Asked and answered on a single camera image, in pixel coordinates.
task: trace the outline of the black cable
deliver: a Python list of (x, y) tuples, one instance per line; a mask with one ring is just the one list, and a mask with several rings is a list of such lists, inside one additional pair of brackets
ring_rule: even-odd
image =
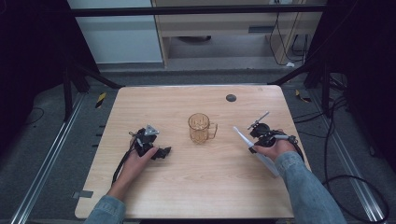
[(135, 143), (136, 143), (136, 137), (134, 136), (134, 140), (133, 140), (132, 144), (129, 146), (128, 151), (126, 151), (124, 156), (122, 157), (122, 159), (121, 159), (121, 161), (119, 163), (119, 166), (117, 166), (116, 172), (114, 172), (113, 180), (111, 181), (111, 185), (113, 185), (114, 182), (116, 182), (117, 178), (119, 177), (120, 170), (121, 170), (123, 164), (128, 159), (128, 157), (131, 154), (131, 152), (134, 150), (134, 144)]
[(291, 45), (291, 52), (292, 52), (295, 56), (306, 57), (306, 53), (308, 52), (308, 49), (307, 49), (307, 47), (308, 47), (308, 35), (305, 35), (305, 40), (304, 40), (303, 49), (295, 49), (295, 48), (294, 48), (298, 36), (299, 36), (299, 35), (296, 35), (296, 36), (294, 37), (293, 44)]
[(44, 112), (44, 109), (42, 109), (42, 108), (40, 108), (40, 107), (33, 107), (33, 109), (38, 109), (38, 110), (41, 111), (40, 117), (38, 117), (38, 119), (35, 119), (35, 120), (31, 121), (31, 122), (24, 123), (24, 125), (34, 124), (34, 123), (38, 122), (40, 119), (43, 118), (44, 113), (45, 113), (45, 112)]
[[(296, 22), (297, 22), (297, 19), (294, 20), (294, 23), (293, 23), (291, 29), (294, 28)], [(277, 61), (277, 59), (276, 59), (276, 57), (275, 57), (274, 49), (272, 48), (272, 35), (273, 35), (273, 33), (274, 33), (275, 28), (277, 29), (277, 31), (278, 31), (278, 33), (279, 33), (280, 42), (282, 43), (283, 52), (285, 53), (285, 56), (290, 60), (291, 63), (297, 63), (297, 62), (302, 61), (302, 60), (293, 60), (293, 59), (291, 59), (291, 58), (288, 56), (288, 53), (286, 52), (285, 43), (283, 42), (283, 38), (282, 38), (282, 35), (281, 35), (281, 33), (280, 33), (280, 29), (279, 29), (279, 12), (277, 12), (277, 13), (276, 13), (276, 21), (275, 21), (274, 29), (273, 29), (273, 31), (272, 31), (271, 34), (270, 34), (270, 49), (271, 49), (271, 51), (272, 51), (272, 53), (273, 53), (273, 55), (274, 55), (274, 58), (275, 58), (276, 63), (277, 63), (278, 65), (286, 65), (285, 63), (280, 63), (280, 62)]]
[(329, 185), (330, 182), (334, 181), (335, 179), (340, 179), (340, 178), (352, 178), (352, 179), (357, 179), (363, 183), (365, 183), (370, 189), (372, 189), (373, 191), (375, 191), (376, 195), (381, 199), (382, 203), (385, 206), (385, 210), (387, 211), (387, 213), (384, 215), (384, 217), (378, 221), (372, 221), (372, 220), (368, 220), (368, 219), (364, 219), (361, 217), (358, 217), (356, 215), (354, 215), (353, 213), (351, 213), (349, 210), (347, 210), (343, 205), (341, 205), (334, 197), (334, 195), (332, 194), (332, 192), (330, 192), (330, 194), (332, 195), (332, 197), (334, 198), (335, 202), (338, 204), (338, 206), (340, 206), (341, 209), (343, 209), (346, 213), (348, 213), (350, 216), (356, 218), (358, 221), (362, 221), (362, 222), (366, 222), (366, 223), (383, 223), (385, 222), (388, 218), (389, 218), (389, 214), (390, 214), (390, 209), (389, 209), (389, 204), (387, 202), (387, 200), (385, 199), (384, 195), (370, 182), (368, 182), (367, 180), (354, 176), (354, 175), (338, 175), (335, 177), (332, 177), (330, 179), (327, 179), (326, 181), (324, 181), (322, 184), (323, 185)]
[[(337, 109), (340, 108), (341, 106), (344, 106), (344, 105), (339, 105), (339, 106), (337, 106), (337, 107), (335, 108), (335, 110), (337, 110)], [(304, 122), (311, 121), (311, 120), (313, 120), (313, 119), (317, 119), (318, 117), (320, 117), (320, 116), (322, 116), (322, 115), (328, 113), (330, 110), (332, 110), (332, 109), (329, 108), (329, 109), (327, 109), (326, 111), (323, 111), (323, 112), (314, 112), (314, 113), (310, 113), (310, 114), (306, 114), (306, 115), (301, 115), (301, 116), (298, 116), (298, 117), (294, 117), (293, 119), (297, 119), (297, 118), (302, 118), (302, 117), (306, 117), (306, 116), (309, 116), (309, 115), (313, 115), (313, 114), (319, 113), (318, 115), (316, 115), (316, 116), (314, 116), (314, 117), (312, 117), (312, 118), (303, 119), (303, 120), (297, 120), (297, 121), (294, 121), (294, 123), (295, 123), (295, 124), (297, 124), (297, 123), (304, 123)]]
[(319, 136), (319, 135), (315, 135), (315, 134), (312, 134), (312, 133), (305, 133), (305, 132), (302, 132), (302, 131), (297, 131), (297, 133), (303, 133), (303, 134), (306, 134), (306, 135), (309, 135), (309, 136), (313, 136), (313, 137), (317, 137), (317, 138), (326, 138), (326, 136)]
[[(364, 180), (360, 177), (354, 176), (354, 175), (337, 175), (335, 177), (329, 178), (328, 175), (328, 168), (327, 168), (327, 154), (328, 154), (328, 145), (329, 145), (329, 139), (330, 136), (332, 135), (333, 130), (335, 129), (334, 126), (334, 112), (335, 112), (335, 108), (336, 105), (339, 104), (340, 102), (345, 101), (345, 98), (342, 99), (339, 102), (334, 101), (333, 105), (332, 105), (332, 109), (331, 109), (331, 113), (330, 113), (330, 125), (329, 125), (329, 130), (326, 134), (326, 140), (325, 140), (325, 145), (324, 145), (324, 174), (325, 174), (325, 181), (322, 182), (322, 184), (324, 186), (327, 187), (328, 191), (330, 192), (330, 194), (332, 195), (332, 197), (334, 198), (335, 202), (338, 204), (338, 206), (344, 210), (346, 213), (348, 213), (349, 215), (351, 215), (352, 217), (356, 218), (358, 221), (362, 221), (362, 222), (366, 222), (366, 223), (382, 223), (384, 221), (386, 221), (389, 217), (389, 205), (387, 203), (387, 201), (385, 200), (384, 196), (381, 194), (381, 192), (371, 183), (369, 183), (367, 180)], [(362, 181), (364, 183), (366, 183), (371, 189), (373, 189), (376, 194), (378, 195), (378, 197), (382, 200), (383, 204), (386, 207), (386, 214), (384, 215), (384, 217), (381, 220), (378, 221), (371, 221), (368, 219), (364, 219), (361, 217), (358, 217), (356, 215), (354, 215), (352, 212), (350, 212), (349, 210), (347, 210), (343, 205), (341, 205), (334, 197), (331, 187), (330, 187), (330, 182), (333, 181), (334, 179), (338, 179), (338, 178), (354, 178), (354, 179), (358, 179), (359, 181)]]

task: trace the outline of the blue sleeve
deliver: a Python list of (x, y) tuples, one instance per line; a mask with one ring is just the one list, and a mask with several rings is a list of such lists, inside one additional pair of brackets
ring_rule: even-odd
[(100, 223), (120, 223), (124, 220), (125, 204), (108, 195), (103, 196), (93, 210), (90, 216), (85, 220), (86, 224)]
[(285, 181), (296, 223), (347, 223), (340, 208), (296, 152), (276, 158)]

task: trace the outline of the floor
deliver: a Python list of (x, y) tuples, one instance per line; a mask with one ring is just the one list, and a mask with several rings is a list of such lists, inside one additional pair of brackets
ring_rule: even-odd
[[(296, 42), (295, 52), (300, 52), (297, 50), (301, 48), (301, 43)], [(265, 84), (285, 76), (294, 69), (275, 62), (263, 35), (212, 36), (208, 41), (199, 38), (174, 38), (169, 55), (169, 64), (165, 68), (139, 67), (134, 71), (107, 71), (103, 75), (127, 86)], [(293, 56), (293, 52), (290, 52), (289, 56), (301, 59), (299, 56)], [(324, 150), (324, 136), (328, 131), (329, 120), (318, 117), (308, 122), (298, 122), (317, 115), (320, 111), (320, 87), (306, 90), (302, 85), (303, 80), (304, 75), (298, 76), (283, 85), (282, 90), (290, 113), (295, 118), (300, 141), (304, 144), (312, 172), (319, 180), (324, 180), (326, 169), (329, 176), (355, 175), (356, 170), (348, 166), (352, 161), (358, 175), (374, 184), (387, 199), (390, 207), (388, 223), (396, 223), (396, 174), (391, 171), (384, 158), (370, 155), (369, 146), (353, 115), (348, 112), (347, 105), (341, 106), (334, 113), (336, 128), (329, 138), (327, 151)], [(95, 150), (100, 143), (100, 135), (117, 95), (117, 90), (111, 90), (102, 83), (90, 78), (89, 82), (91, 89), (88, 94), (77, 94), (74, 91), (74, 101), (81, 100), (80, 110), (68, 130), (67, 138), (61, 143), (60, 150), (51, 154), (56, 160), (49, 166), (47, 179), (33, 198), (34, 206), (27, 210), (28, 223), (82, 222), (74, 216), (77, 200), (72, 195), (83, 188)], [(295, 90), (312, 99), (312, 103), (298, 98)], [(104, 103), (101, 108), (95, 108), (98, 96), (104, 91)], [(2, 164), (0, 223), (8, 223), (16, 214), (32, 183), (35, 183), (36, 174), (40, 172), (43, 161), (46, 161), (51, 152), (54, 139), (64, 125), (62, 92), (63, 87), (57, 86), (37, 95), (35, 109), (11, 146), (13, 154)], [(332, 99), (341, 96), (340, 91), (332, 90)], [(326, 168), (323, 166), (325, 155), (328, 162)], [(375, 193), (362, 196), (356, 193), (356, 189), (365, 192), (366, 188), (361, 183), (349, 179), (339, 179), (332, 183), (334, 197), (340, 204), (358, 217), (367, 219), (369, 203), (363, 202), (364, 200), (374, 200), (383, 212), (386, 209)], [(348, 223), (361, 223), (348, 213), (344, 214)]]

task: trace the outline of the wooden table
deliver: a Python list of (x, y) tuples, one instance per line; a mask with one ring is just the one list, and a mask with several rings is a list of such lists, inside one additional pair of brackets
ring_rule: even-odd
[[(234, 94), (235, 102), (226, 96)], [(77, 217), (87, 217), (110, 188), (131, 135), (147, 124), (160, 131), (154, 145), (172, 147), (163, 160), (150, 161), (126, 198), (130, 218), (293, 217), (281, 177), (274, 177), (233, 130), (253, 142), (247, 127), (262, 120), (272, 129), (296, 135), (278, 86), (177, 86), (120, 89), (80, 198)], [(219, 125), (203, 145), (190, 140), (188, 118), (204, 113)]]

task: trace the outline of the mug handle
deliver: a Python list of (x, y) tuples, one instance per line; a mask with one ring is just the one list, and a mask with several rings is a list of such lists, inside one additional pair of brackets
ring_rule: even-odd
[(214, 122), (210, 122), (209, 128), (207, 131), (208, 131), (207, 139), (215, 138), (216, 132), (218, 131), (218, 124), (214, 123)]

